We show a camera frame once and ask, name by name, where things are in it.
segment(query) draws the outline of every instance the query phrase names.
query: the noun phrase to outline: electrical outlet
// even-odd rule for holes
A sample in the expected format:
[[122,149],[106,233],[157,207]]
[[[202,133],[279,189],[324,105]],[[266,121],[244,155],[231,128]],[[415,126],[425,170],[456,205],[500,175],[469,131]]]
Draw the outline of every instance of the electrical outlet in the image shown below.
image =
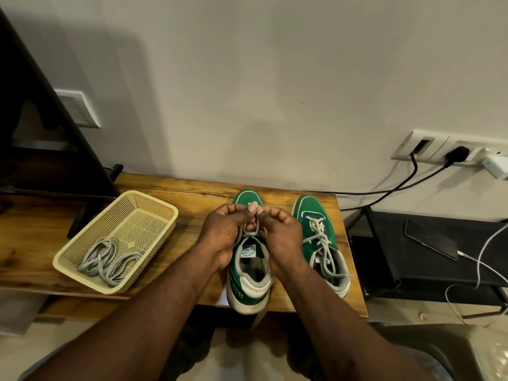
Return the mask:
[[67,89],[55,89],[55,92],[78,127],[101,127],[83,92]]
[[411,160],[410,153],[414,152],[417,161],[429,163],[429,160],[447,140],[447,134],[415,129],[406,136],[392,155],[392,159]]
[[488,155],[508,156],[508,140],[452,134],[428,162],[445,163],[445,155],[459,146],[465,146],[470,151],[467,159],[462,163],[455,163],[455,166],[480,166]]

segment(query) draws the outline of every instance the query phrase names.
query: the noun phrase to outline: sneaker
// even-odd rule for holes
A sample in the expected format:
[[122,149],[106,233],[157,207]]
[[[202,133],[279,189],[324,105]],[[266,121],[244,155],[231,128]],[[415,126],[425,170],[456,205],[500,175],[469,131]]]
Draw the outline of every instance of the sneaker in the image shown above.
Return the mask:
[[[238,192],[233,203],[248,206],[257,202],[263,206],[259,194],[252,188]],[[247,232],[245,225],[238,228],[233,257],[228,266],[226,294],[229,305],[241,314],[257,314],[270,298],[273,277],[268,266],[269,252],[261,237],[259,222],[256,229]]]
[[344,298],[351,285],[346,261],[337,248],[332,222],[316,197],[304,195],[291,211],[303,228],[303,255],[310,266]]

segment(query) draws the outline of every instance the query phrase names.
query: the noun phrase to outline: yellow basket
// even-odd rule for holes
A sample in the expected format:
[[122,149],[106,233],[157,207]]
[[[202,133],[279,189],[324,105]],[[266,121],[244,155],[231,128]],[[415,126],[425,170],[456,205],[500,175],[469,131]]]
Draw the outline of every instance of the yellow basket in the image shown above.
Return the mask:
[[[124,292],[174,230],[177,217],[178,209],[171,204],[142,192],[124,192],[55,255],[53,266],[99,293]],[[103,237],[115,241],[117,252],[114,259],[132,251],[142,255],[139,261],[127,265],[124,280],[113,288],[99,276],[89,277],[78,272],[78,266],[87,250]]]

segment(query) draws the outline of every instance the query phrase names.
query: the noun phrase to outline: black plug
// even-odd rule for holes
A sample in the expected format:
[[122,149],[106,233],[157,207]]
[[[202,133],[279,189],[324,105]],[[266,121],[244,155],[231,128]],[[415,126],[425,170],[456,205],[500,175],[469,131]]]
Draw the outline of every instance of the black plug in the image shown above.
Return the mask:
[[445,168],[448,168],[454,163],[460,163],[467,159],[471,150],[465,146],[459,146],[456,149],[447,153],[444,157],[447,162],[444,164]]

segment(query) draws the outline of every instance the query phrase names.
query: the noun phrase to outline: fingernail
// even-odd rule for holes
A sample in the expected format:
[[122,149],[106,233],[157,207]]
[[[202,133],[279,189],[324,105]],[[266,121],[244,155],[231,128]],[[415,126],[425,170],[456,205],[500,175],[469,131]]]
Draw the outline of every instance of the fingernail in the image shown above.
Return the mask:
[[257,208],[257,202],[252,202],[250,205],[248,205],[248,209],[250,212],[254,212]]

